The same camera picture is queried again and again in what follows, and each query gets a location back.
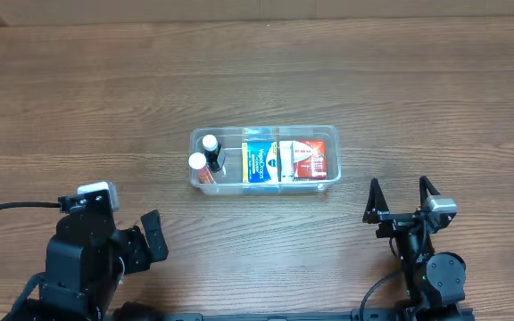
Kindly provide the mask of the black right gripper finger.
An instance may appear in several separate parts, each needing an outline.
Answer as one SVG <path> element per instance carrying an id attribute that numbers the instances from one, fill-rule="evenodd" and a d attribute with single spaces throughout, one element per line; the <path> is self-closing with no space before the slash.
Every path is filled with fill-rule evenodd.
<path id="1" fill-rule="evenodd" d="M 433 201 L 440 193 L 436 190 L 434 185 L 430 182 L 427 176 L 419 178 L 419 200 L 420 207 L 425 208 Z"/>
<path id="2" fill-rule="evenodd" d="M 369 198 L 362 217 L 363 223 L 377 224 L 390 215 L 386 199 L 376 178 L 370 181 Z"/>

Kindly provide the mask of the orange tablet tube white cap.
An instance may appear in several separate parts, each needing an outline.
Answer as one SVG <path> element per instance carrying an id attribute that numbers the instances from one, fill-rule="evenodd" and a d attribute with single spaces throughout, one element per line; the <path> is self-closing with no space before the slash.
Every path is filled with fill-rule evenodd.
<path id="1" fill-rule="evenodd" d="M 214 184 L 215 180 L 208 167 L 206 157 L 201 152 L 194 152 L 188 158 L 188 164 L 202 184 Z"/>

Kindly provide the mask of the red medicine sachet box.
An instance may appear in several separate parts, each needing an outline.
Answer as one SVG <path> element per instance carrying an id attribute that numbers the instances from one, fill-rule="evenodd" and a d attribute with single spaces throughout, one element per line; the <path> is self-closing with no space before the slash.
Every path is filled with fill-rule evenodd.
<path id="1" fill-rule="evenodd" d="M 293 141 L 294 178 L 324 180 L 327 178 L 327 158 L 323 140 Z"/>

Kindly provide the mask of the dark bottle white cap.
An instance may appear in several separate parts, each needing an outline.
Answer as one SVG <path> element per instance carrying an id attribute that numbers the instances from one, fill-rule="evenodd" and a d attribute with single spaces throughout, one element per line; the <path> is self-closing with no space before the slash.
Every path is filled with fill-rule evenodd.
<path id="1" fill-rule="evenodd" d="M 225 163 L 222 145 L 214 135 L 206 135 L 202 140 L 205 158 L 211 172 L 219 172 Z"/>

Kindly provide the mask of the white Hansaplast plaster box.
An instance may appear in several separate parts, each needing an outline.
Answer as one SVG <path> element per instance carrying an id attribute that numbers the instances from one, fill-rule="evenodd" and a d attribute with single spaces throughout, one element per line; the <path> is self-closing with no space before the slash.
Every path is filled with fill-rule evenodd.
<path id="1" fill-rule="evenodd" d="M 283 183 L 294 181 L 294 152 L 292 141 L 279 142 L 280 181 Z"/>

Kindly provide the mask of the blue VapoDrops cough drops bag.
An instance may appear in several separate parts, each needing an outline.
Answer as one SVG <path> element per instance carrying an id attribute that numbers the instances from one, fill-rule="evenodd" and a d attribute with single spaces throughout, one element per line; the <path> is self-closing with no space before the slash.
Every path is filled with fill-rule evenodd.
<path id="1" fill-rule="evenodd" d="M 278 182 L 278 144 L 276 142 L 242 143 L 242 156 L 243 183 Z"/>

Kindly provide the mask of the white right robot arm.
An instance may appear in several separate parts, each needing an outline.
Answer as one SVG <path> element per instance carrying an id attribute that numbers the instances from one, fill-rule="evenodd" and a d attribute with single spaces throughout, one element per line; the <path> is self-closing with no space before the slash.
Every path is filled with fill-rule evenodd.
<path id="1" fill-rule="evenodd" d="M 462 309 L 467 265 L 453 252 L 437 253 L 431 235 L 448 227 L 457 214 L 455 200 L 442 195 L 425 176 L 419 178 L 419 206 L 412 213 L 393 214 L 377 179 L 372 179 L 362 221 L 376 224 L 376 237 L 389 241 L 400 269 L 378 280 L 364 295 L 356 312 L 367 320 L 366 305 L 381 285 L 403 277 L 408 298 L 383 312 L 389 320 L 473 320 L 470 309 Z"/>

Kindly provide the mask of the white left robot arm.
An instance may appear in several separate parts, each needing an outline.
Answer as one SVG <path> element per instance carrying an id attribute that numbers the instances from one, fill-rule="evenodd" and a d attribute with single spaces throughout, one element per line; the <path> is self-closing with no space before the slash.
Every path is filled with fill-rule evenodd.
<path id="1" fill-rule="evenodd" d="M 111 210 L 62 218 L 46 247 L 46 267 L 33 275 L 6 320 L 103 320 L 121 279 L 167 259 L 158 210 L 142 227 L 119 230 Z"/>

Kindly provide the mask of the clear plastic container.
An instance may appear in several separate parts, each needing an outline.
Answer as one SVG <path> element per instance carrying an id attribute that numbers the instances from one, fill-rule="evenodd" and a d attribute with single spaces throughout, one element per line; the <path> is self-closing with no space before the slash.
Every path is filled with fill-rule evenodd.
<path id="1" fill-rule="evenodd" d="M 191 153 L 203 152 L 203 137 L 214 135 L 225 153 L 223 169 L 212 174 L 214 184 L 202 184 L 190 170 L 190 183 L 209 195 L 265 194 L 265 193 L 320 193 L 342 176 L 341 148 L 335 127 L 329 125 L 260 126 L 245 128 L 198 128 L 190 135 Z M 327 178 L 324 180 L 280 181 L 280 141 L 323 140 L 326 148 Z M 242 143 L 276 142 L 278 144 L 278 182 L 245 184 L 242 182 Z"/>

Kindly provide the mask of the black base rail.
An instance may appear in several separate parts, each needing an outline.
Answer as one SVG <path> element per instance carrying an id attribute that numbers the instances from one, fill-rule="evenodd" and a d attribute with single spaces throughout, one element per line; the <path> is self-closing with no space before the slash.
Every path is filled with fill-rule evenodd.
<path id="1" fill-rule="evenodd" d="M 197 313 L 166 314 L 159 320 L 163 321 L 359 321 L 360 309 L 340 313 L 289 313 L 289 314 L 237 314 L 204 316 Z M 448 317 L 445 320 L 475 320 L 472 309 L 463 309 L 461 319 Z M 397 317 L 393 309 L 365 309 L 363 320 L 367 321 L 393 321 L 402 320 Z"/>

